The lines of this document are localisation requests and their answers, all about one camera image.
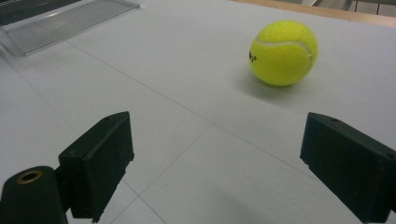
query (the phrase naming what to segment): screw hole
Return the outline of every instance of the screw hole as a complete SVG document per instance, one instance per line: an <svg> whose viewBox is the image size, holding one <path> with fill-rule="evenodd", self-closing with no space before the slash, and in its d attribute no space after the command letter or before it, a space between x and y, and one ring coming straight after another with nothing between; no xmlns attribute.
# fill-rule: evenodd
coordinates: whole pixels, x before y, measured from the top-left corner
<svg viewBox="0 0 396 224"><path fill-rule="evenodd" d="M43 173L38 170L28 171L18 177L17 183L18 184L30 184L32 182L37 181Z"/></svg>

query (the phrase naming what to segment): clear plastic container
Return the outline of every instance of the clear plastic container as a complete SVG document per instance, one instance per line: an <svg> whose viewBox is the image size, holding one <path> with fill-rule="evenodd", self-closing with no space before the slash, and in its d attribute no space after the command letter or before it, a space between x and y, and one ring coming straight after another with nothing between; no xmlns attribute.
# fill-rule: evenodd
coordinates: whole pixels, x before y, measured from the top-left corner
<svg viewBox="0 0 396 224"><path fill-rule="evenodd" d="M33 10L32 6L15 10L21 6L26 7L21 1L32 3L35 0L7 1L0 4L1 44L21 56L34 53L103 21L139 8L137 3L123 0L59 0L62 1L60 4L42 8L39 6L40 2L48 0L36 0Z"/></svg>

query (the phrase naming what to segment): tennis ball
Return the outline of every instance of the tennis ball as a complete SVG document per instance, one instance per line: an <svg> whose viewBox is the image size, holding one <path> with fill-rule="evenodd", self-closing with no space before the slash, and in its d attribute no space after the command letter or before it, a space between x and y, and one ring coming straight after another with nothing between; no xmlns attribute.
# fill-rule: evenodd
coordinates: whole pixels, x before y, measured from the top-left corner
<svg viewBox="0 0 396 224"><path fill-rule="evenodd" d="M276 21L251 43L250 67L256 77L273 86L289 86L305 77L318 57L314 33L297 21Z"/></svg>

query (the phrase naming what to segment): white table surface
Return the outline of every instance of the white table surface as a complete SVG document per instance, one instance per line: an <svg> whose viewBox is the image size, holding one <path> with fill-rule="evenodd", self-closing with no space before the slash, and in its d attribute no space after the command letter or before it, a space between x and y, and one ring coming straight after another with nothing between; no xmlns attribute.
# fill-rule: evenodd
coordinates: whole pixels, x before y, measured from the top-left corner
<svg viewBox="0 0 396 224"><path fill-rule="evenodd" d="M130 111L135 159L100 223L359 223L299 159L305 119L396 148L396 29L224 0L141 5L28 57L0 48L1 185L56 168L94 123ZM278 20L318 38L316 66L289 88L248 66L252 39Z"/></svg>

